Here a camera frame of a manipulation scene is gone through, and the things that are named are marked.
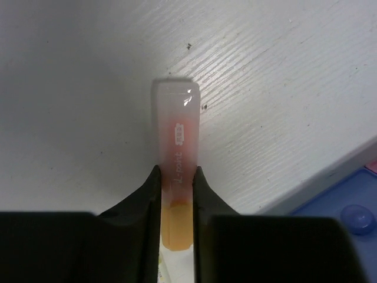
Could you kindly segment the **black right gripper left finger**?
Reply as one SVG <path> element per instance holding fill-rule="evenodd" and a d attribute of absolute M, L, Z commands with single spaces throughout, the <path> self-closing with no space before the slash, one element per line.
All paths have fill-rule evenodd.
<path fill-rule="evenodd" d="M 156 282 L 161 173 L 95 215 L 2 212 L 2 282 Z"/>

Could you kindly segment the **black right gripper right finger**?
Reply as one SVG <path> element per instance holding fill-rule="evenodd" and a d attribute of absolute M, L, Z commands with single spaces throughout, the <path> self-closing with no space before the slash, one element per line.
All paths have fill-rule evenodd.
<path fill-rule="evenodd" d="M 193 179 L 196 282 L 357 282 L 358 256 L 339 222 L 242 215 Z"/>

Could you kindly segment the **thin yellow pen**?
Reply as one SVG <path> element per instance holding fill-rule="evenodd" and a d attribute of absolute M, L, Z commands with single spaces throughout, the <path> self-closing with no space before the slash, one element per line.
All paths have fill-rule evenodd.
<path fill-rule="evenodd" d="M 167 266 L 161 252 L 158 256 L 158 283 L 171 283 Z"/>

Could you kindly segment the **orange cap pink highlighter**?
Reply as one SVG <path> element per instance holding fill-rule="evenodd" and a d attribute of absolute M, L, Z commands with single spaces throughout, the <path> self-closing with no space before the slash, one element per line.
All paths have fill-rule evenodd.
<path fill-rule="evenodd" d="M 153 82 L 161 171 L 161 240 L 170 251 L 193 244 L 193 178 L 199 154 L 199 85 L 189 79 Z"/>

